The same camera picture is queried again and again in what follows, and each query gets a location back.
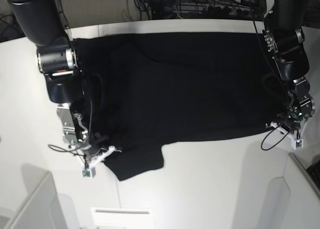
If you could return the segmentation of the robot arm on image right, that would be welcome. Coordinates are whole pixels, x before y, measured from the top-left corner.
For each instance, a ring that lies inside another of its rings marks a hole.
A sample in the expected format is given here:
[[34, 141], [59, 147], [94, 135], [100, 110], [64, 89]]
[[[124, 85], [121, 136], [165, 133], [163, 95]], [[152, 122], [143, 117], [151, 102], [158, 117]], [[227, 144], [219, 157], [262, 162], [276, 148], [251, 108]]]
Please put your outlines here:
[[302, 29], [308, 3], [309, 0], [265, 0], [263, 18], [264, 40], [288, 96], [284, 122], [272, 126], [288, 135], [295, 149], [303, 146], [308, 120], [315, 113], [306, 79], [310, 64]]

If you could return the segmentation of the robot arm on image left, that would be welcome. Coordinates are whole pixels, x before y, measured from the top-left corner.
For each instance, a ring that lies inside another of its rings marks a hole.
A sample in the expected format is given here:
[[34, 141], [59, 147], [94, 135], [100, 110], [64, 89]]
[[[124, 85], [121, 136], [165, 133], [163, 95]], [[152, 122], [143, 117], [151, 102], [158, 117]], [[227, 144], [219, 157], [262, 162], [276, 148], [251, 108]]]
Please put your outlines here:
[[107, 136], [93, 129], [104, 96], [95, 95], [82, 69], [61, 0], [6, 0], [24, 35], [36, 46], [36, 63], [49, 99], [57, 105], [67, 152], [78, 157], [84, 171], [93, 170], [116, 152]]

